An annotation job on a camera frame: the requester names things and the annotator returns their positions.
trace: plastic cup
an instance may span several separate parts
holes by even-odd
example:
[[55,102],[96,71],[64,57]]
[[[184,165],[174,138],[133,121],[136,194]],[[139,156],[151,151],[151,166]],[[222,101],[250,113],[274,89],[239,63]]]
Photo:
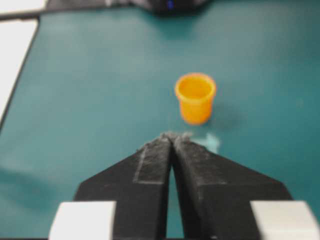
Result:
[[188,73],[175,84],[183,120],[191,125],[206,123],[212,114],[212,104],[217,92],[215,81],[203,73]]

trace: green mat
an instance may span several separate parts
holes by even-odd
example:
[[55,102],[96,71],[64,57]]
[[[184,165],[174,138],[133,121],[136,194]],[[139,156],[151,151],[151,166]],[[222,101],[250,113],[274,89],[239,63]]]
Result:
[[[160,133],[283,181],[320,219],[320,1],[220,0],[45,15],[0,132],[0,237],[46,237],[84,179]],[[179,76],[214,77],[213,116],[179,116]],[[181,237],[171,176],[168,237]]]

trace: cup rim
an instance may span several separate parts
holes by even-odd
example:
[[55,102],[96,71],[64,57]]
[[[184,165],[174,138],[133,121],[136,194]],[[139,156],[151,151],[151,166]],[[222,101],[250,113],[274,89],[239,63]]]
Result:
[[[186,78],[189,78],[189,77],[200,77],[201,79],[203,79],[204,81],[209,83],[209,85],[211,86],[210,92],[207,95],[205,95],[205,96],[203,96],[201,98],[188,98],[185,95],[183,95],[180,92],[179,87],[180,87],[181,83]],[[209,75],[207,75],[207,74],[204,74],[204,73],[201,73],[201,72],[190,72],[190,73],[187,73],[187,74],[181,76],[178,79],[178,81],[175,83],[174,91],[175,91],[175,95],[177,96],[177,98],[179,100],[182,100],[183,102],[187,102],[187,103],[190,103],[190,104],[201,104],[201,103],[204,103],[207,100],[213,98],[216,95],[216,93],[217,93],[217,85],[216,85],[214,79],[212,77],[210,77]]]

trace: white paper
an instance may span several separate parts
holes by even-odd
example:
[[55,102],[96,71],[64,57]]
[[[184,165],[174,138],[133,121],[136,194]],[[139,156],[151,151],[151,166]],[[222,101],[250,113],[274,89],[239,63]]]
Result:
[[0,14],[13,14],[41,10],[48,0],[0,0]]
[[0,122],[28,52],[38,21],[0,21]]

